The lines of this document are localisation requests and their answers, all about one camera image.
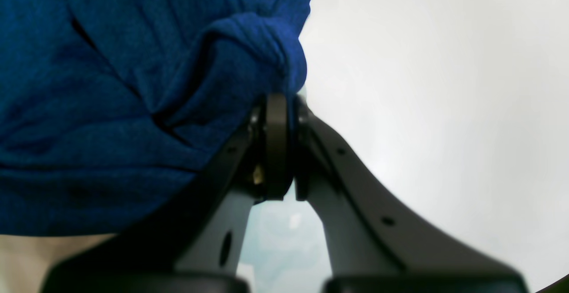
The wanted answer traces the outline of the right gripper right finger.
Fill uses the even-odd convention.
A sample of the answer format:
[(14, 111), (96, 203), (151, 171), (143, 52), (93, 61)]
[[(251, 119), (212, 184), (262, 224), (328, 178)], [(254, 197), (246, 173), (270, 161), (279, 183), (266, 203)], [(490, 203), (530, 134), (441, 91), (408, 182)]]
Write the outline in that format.
[(526, 293), (512, 267), (456, 240), (403, 204), (334, 129), (295, 100), (297, 199), (323, 224), (333, 275), (325, 293)]

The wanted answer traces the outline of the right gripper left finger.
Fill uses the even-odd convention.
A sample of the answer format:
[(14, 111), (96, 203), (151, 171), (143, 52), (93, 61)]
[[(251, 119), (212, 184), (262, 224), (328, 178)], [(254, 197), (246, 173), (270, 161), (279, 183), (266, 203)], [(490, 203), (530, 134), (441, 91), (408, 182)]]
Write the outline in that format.
[(293, 174), (287, 100), (252, 109), (196, 178), (124, 232), (53, 267), (43, 293), (248, 293), (236, 277), (252, 207)]

